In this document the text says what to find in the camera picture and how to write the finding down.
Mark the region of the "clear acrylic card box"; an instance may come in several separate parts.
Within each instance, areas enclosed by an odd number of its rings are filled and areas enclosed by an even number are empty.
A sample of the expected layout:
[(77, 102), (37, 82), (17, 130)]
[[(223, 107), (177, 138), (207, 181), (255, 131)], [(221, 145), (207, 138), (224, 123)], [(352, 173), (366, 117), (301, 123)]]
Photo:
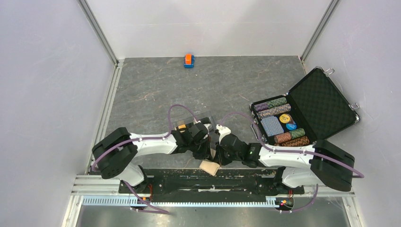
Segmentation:
[(173, 128), (175, 130), (178, 130), (177, 127), (179, 125), (185, 124), (186, 128), (179, 130), (179, 131), (184, 131), (186, 129), (189, 129), (192, 127), (194, 124), (201, 122), (203, 125), (206, 126), (206, 128), (209, 130), (209, 132), (212, 132), (216, 129), (216, 122), (214, 119), (214, 116), (212, 114), (212, 111), (205, 111), (205, 112), (196, 112), (195, 117), (192, 116), (191, 114), (189, 117), (186, 118), (181, 118), (178, 119), (177, 117), (173, 119), (174, 121), (172, 122)]

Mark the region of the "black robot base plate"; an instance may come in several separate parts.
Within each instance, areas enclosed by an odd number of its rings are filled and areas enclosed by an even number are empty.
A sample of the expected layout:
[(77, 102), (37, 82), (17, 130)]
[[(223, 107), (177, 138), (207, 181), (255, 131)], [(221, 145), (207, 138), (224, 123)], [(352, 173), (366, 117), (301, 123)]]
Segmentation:
[(276, 169), (145, 169), (146, 179), (134, 191), (152, 202), (262, 202), (266, 197), (304, 194), (278, 182)]

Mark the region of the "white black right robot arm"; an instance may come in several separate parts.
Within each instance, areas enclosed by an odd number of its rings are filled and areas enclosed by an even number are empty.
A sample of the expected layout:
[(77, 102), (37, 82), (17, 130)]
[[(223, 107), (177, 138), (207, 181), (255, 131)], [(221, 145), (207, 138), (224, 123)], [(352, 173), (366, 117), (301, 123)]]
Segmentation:
[(326, 140), (301, 147), (281, 147), (246, 143), (231, 133), (220, 136), (216, 152), (223, 165), (239, 161), (250, 168), (276, 167), (273, 187), (279, 193), (312, 184), (349, 192), (352, 180), (360, 176), (354, 168), (355, 158)]

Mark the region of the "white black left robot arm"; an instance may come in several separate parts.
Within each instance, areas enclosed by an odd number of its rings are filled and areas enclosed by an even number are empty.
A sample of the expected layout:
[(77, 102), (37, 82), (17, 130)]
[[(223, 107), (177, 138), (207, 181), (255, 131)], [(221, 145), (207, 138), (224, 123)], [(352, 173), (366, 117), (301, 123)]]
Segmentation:
[(184, 128), (155, 135), (129, 133), (120, 127), (92, 148), (93, 171), (99, 171), (104, 179), (118, 178), (127, 182), (136, 192), (148, 188), (148, 179), (141, 166), (131, 163), (135, 157), (153, 154), (180, 154), (191, 151), (201, 155), (209, 151), (210, 123), (200, 121)]

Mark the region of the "beige leather card holder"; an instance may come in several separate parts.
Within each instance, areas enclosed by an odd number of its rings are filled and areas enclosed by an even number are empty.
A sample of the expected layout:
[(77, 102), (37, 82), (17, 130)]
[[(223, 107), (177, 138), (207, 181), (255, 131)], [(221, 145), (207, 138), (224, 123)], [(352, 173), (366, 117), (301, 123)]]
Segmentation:
[(214, 162), (214, 158), (216, 157), (216, 150), (211, 149), (210, 155), (212, 160), (205, 159), (200, 163), (199, 169), (203, 170), (204, 172), (208, 173), (211, 176), (216, 176), (217, 171), (220, 169), (220, 163)]

